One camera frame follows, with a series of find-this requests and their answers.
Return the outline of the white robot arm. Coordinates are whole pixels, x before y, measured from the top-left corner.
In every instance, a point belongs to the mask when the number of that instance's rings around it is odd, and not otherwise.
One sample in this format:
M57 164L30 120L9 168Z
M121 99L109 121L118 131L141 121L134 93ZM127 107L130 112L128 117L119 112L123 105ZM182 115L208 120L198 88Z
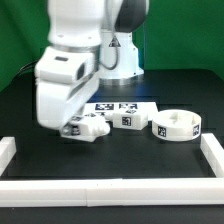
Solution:
M101 83L143 73L132 32L149 0L47 0L50 45L35 66L38 123L59 130Z

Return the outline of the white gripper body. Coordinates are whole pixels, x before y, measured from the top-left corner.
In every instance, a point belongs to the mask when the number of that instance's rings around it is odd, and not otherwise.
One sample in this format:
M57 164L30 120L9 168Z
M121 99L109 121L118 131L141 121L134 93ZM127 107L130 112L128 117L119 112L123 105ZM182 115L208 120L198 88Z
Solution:
M39 81L36 92L37 121L46 128L59 130L84 107L99 87L97 74L74 84Z

